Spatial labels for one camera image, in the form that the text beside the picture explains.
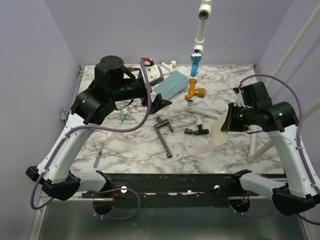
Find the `beige paper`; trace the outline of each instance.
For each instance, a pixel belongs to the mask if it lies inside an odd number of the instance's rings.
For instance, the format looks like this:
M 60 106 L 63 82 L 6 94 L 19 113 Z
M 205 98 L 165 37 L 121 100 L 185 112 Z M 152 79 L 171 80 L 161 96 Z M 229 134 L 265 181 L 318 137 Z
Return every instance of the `beige paper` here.
M 221 131 L 222 125 L 225 123 L 228 111 L 225 111 L 211 126 L 210 139 L 206 145 L 206 149 L 212 149 L 216 146 L 225 144 L 228 139 L 228 132 Z

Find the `blue cloth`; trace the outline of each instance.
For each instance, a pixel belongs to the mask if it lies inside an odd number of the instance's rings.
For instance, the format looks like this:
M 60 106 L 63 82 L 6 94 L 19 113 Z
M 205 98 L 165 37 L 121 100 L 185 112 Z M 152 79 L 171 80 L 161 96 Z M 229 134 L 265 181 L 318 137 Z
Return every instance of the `blue cloth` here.
M 177 93 L 183 90 L 189 84 L 189 78 L 179 71 L 174 71 L 163 82 L 161 82 L 153 91 L 161 94 L 165 100 L 170 100 Z

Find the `white pipe fitting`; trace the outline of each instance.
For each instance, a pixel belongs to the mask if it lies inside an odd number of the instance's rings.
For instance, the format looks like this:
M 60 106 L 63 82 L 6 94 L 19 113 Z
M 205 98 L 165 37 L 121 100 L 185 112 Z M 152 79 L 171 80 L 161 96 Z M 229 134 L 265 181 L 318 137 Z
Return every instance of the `white pipe fitting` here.
M 175 66 L 177 66 L 177 61 L 172 60 L 170 64 L 166 64 L 164 61 L 161 62 L 161 66 L 167 69 L 171 74 L 174 71 Z
M 193 115 L 192 120 L 195 122 L 195 125 L 197 126 L 204 124 L 204 122 L 202 121 L 202 118 L 198 115 Z

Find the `black metal bar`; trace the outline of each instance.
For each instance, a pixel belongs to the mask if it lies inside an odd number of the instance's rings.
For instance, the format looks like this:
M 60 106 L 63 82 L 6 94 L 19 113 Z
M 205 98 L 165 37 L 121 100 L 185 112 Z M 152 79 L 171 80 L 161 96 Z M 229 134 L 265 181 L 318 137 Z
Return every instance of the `black metal bar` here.
M 285 179 L 285 174 L 264 174 L 271 179 Z M 108 173 L 107 189 L 126 186 L 139 194 L 141 208 L 228 207 L 228 197 L 244 196 L 237 174 L 127 174 Z M 110 198 L 111 193 L 87 192 L 83 198 Z M 136 196 L 129 191 L 116 192 L 115 208 L 135 208 Z M 93 202 L 110 206 L 111 202 Z

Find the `gold valve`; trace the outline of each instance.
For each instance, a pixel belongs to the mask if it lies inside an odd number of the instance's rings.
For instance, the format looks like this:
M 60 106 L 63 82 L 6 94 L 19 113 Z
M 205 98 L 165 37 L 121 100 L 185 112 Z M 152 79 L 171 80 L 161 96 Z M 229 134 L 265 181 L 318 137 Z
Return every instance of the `gold valve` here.
M 203 99 L 206 96 L 206 90 L 204 88 L 195 89 L 195 86 L 197 83 L 196 79 L 191 78 L 189 83 L 190 83 L 190 86 L 189 86 L 188 95 L 184 96 L 185 100 L 192 99 L 194 96 L 198 96 L 198 98 Z

